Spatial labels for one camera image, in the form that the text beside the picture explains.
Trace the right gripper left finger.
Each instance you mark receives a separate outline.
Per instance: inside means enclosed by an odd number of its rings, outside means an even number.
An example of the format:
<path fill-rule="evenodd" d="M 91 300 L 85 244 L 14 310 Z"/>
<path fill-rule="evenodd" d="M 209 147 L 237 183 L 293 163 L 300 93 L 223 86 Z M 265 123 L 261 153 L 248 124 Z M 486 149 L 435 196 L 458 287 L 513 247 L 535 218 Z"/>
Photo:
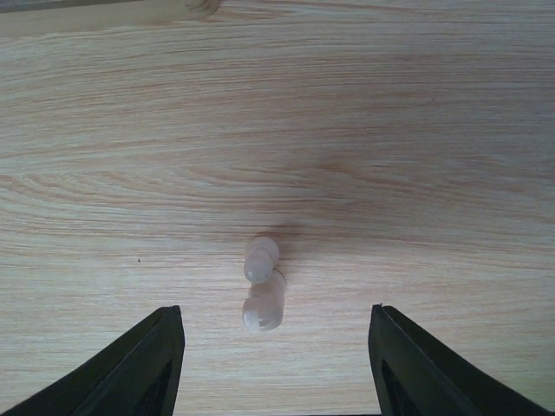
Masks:
<path fill-rule="evenodd" d="M 156 309 L 5 415 L 172 415 L 185 352 L 180 307 Z"/>

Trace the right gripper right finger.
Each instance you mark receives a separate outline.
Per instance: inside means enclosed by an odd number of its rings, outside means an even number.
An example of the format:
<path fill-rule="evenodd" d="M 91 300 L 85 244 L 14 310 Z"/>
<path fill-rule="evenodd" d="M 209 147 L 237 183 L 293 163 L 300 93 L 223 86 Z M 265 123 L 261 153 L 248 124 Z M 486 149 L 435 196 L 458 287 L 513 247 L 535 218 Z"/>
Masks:
<path fill-rule="evenodd" d="M 383 415 L 551 415 L 392 306 L 372 307 L 369 360 Z"/>

